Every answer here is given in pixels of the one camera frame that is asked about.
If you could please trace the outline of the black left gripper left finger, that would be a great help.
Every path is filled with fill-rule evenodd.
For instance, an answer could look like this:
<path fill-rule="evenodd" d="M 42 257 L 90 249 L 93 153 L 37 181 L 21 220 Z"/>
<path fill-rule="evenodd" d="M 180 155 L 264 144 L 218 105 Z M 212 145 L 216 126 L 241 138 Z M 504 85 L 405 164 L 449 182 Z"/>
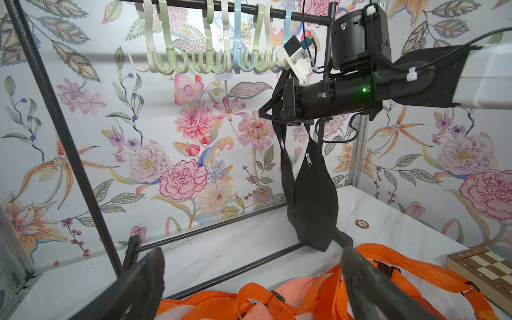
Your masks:
<path fill-rule="evenodd" d="M 71 320 L 154 319 L 164 291 L 165 257 L 152 249 Z"/>

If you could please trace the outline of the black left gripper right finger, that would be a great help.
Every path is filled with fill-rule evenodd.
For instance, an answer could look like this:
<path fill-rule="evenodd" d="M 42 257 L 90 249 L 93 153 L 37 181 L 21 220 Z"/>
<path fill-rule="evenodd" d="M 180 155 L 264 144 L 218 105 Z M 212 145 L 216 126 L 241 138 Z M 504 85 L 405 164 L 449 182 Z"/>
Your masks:
<path fill-rule="evenodd" d="M 350 246 L 343 248 L 341 269 L 355 319 L 436 318 Z"/>

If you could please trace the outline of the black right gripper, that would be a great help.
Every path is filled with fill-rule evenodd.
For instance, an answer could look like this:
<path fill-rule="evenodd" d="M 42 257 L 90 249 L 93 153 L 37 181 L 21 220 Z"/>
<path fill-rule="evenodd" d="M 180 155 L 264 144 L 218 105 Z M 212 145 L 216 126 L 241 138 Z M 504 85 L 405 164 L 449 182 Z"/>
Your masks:
<path fill-rule="evenodd" d="M 287 126 L 311 125 L 312 120 L 306 120 L 302 116 L 298 84 L 295 77 L 281 75 L 272 97 L 258 110 L 258 116 Z"/>

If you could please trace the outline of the rust orange crescent bag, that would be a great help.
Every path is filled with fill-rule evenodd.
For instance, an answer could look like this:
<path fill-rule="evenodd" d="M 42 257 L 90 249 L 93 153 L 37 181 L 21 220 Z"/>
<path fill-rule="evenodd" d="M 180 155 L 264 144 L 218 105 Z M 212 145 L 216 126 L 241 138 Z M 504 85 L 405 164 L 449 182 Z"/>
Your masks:
<path fill-rule="evenodd" d="M 384 245 L 366 243 L 358 246 L 355 252 L 362 256 L 364 262 L 370 263 L 371 271 L 383 273 L 393 285 L 400 288 L 408 297 L 437 319 L 444 319 L 445 317 L 402 275 L 402 271 L 406 271 L 444 291 L 462 294 L 472 307 L 476 319 L 498 318 L 488 300 L 479 292 L 476 286 L 452 270 L 432 263 L 410 259 Z M 316 310 L 318 319 L 353 319 L 353 316 L 348 312 L 347 271 L 348 268 L 338 265 L 333 268 L 333 274 L 321 286 L 319 305 Z"/>

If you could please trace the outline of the black bag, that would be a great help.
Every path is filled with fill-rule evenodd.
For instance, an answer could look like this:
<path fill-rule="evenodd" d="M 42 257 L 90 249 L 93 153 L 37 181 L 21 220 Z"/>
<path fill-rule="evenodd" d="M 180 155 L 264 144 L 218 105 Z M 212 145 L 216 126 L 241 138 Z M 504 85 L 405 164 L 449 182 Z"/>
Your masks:
<path fill-rule="evenodd" d="M 287 216 L 302 244 L 326 251 L 333 241 L 339 204 L 337 189 L 327 172 L 317 143 L 309 139 L 297 176 L 285 149 L 287 126 L 273 123 L 281 149 L 281 184 L 287 202 Z"/>

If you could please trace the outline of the dark orange crescent bag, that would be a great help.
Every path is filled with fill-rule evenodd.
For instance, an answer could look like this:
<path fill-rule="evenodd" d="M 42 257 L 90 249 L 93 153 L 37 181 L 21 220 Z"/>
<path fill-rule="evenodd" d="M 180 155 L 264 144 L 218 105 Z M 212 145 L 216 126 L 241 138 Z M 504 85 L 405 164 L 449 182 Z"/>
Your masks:
<path fill-rule="evenodd" d="M 236 307 L 237 294 L 203 291 L 183 300 L 163 300 L 155 318 L 242 319 Z"/>

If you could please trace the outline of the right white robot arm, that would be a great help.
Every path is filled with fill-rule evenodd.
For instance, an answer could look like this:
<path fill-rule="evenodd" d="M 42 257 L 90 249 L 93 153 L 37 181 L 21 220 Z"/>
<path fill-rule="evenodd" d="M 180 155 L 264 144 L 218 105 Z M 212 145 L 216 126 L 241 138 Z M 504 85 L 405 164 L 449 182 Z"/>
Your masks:
<path fill-rule="evenodd" d="M 285 126 L 357 113 L 373 119 L 386 100 L 421 107 L 511 108 L 511 45 L 420 47 L 391 60 L 384 10 L 375 3 L 330 25 L 326 78 L 310 83 L 308 44 L 292 37 L 277 58 L 283 73 L 259 116 Z"/>

